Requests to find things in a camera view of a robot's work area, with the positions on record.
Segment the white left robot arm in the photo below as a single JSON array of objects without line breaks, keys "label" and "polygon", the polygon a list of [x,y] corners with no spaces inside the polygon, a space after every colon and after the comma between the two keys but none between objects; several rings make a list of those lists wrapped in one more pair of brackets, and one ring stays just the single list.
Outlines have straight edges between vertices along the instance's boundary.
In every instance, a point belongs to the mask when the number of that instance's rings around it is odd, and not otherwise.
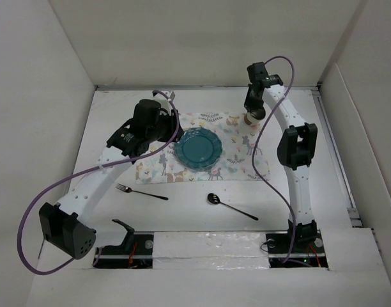
[{"label": "white left robot arm", "polygon": [[140,100],[133,117],[107,140],[97,170],[82,176],[55,204],[45,203],[40,208],[44,239],[73,259],[85,257],[96,240],[88,221],[99,201],[152,142],[177,141],[180,133],[168,98],[155,95]]}]

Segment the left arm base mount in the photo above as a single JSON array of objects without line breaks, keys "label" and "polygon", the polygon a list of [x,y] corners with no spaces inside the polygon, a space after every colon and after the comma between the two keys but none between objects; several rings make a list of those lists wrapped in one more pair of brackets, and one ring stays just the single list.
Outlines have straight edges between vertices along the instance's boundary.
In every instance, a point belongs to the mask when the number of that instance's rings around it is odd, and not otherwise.
[{"label": "left arm base mount", "polygon": [[152,269],[155,234],[136,233],[133,227],[119,219],[112,222],[122,226],[126,234],[118,245],[96,248],[92,266],[95,269]]}]

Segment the black metal fork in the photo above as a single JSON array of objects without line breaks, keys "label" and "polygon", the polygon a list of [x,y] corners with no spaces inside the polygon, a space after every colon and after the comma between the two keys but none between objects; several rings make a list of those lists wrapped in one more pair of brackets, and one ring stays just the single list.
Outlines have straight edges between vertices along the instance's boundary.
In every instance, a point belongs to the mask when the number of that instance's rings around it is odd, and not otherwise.
[{"label": "black metal fork", "polygon": [[131,187],[128,187],[128,186],[125,186],[122,184],[116,184],[116,189],[119,191],[122,191],[124,193],[137,193],[137,194],[142,194],[142,195],[146,195],[146,196],[151,196],[151,197],[154,197],[154,198],[157,198],[160,200],[164,200],[164,201],[169,200],[168,197],[160,196],[160,195],[156,195],[156,194],[151,194],[151,193],[145,193],[142,191],[136,191],[136,190],[133,190]]}]

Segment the teal scalloped plate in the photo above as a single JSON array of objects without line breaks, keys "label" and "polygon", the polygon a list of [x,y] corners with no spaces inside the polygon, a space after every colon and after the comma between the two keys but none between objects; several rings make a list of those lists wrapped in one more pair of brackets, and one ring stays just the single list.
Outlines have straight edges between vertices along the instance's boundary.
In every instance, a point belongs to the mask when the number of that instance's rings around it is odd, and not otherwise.
[{"label": "teal scalloped plate", "polygon": [[202,127],[187,129],[174,144],[177,160],[194,171],[212,167],[220,159],[222,152],[220,138],[213,131]]}]

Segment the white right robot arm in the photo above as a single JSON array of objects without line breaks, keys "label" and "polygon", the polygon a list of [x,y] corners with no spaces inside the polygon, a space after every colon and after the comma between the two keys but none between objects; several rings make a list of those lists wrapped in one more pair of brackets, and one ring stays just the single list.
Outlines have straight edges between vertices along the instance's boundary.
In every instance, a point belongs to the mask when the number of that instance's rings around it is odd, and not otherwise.
[{"label": "white right robot arm", "polygon": [[311,209],[309,167],[314,158],[318,128],[308,123],[287,98],[287,89],[279,75],[270,75],[263,62],[247,67],[248,91],[244,102],[244,122],[256,126],[266,115],[264,105],[283,130],[277,147],[277,158],[284,167],[289,186],[289,204],[293,213],[289,216],[286,244],[300,252],[317,236],[317,224]]}]

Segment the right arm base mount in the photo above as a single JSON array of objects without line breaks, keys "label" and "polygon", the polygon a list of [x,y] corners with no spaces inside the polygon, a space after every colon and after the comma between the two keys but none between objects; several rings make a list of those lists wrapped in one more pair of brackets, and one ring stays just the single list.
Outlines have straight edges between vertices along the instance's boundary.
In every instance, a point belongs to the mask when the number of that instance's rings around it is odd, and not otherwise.
[{"label": "right arm base mount", "polygon": [[321,233],[318,232],[314,239],[307,242],[295,243],[286,262],[290,239],[287,233],[267,233],[265,241],[261,244],[261,251],[268,255],[268,263],[271,269],[317,267],[328,268],[325,247]]}]

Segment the black slotted spoon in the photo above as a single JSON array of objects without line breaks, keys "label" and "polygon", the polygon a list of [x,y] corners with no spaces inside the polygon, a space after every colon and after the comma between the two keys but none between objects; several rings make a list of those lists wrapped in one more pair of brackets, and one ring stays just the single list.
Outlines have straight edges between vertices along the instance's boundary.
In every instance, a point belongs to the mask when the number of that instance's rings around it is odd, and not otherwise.
[{"label": "black slotted spoon", "polygon": [[255,220],[255,221],[258,221],[258,220],[259,220],[259,218],[256,217],[256,216],[253,216],[253,215],[248,214],[248,213],[246,213],[246,212],[244,212],[244,211],[242,211],[242,210],[240,210],[240,209],[237,209],[237,208],[235,208],[235,207],[233,207],[233,206],[230,206],[230,205],[228,205],[228,204],[226,204],[226,203],[221,202],[220,198],[219,198],[215,193],[209,193],[209,194],[207,195],[207,200],[208,200],[208,202],[209,202],[211,205],[223,205],[223,206],[225,206],[225,207],[227,207],[227,208],[229,208],[229,209],[231,209],[231,210],[234,210],[234,211],[236,211],[236,212],[238,212],[238,213],[241,213],[241,214],[243,214],[244,216],[247,216],[248,218],[251,218],[251,219],[253,219],[253,220]]}]

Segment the white metal cup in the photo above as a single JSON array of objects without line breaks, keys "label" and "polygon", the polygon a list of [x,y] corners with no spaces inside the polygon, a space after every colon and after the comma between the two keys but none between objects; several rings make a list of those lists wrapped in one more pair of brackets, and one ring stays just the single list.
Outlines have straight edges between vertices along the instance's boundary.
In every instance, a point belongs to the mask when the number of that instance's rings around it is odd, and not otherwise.
[{"label": "white metal cup", "polygon": [[246,108],[246,113],[244,115],[244,122],[248,126],[256,126],[266,117],[266,111],[263,107],[257,109]]}]

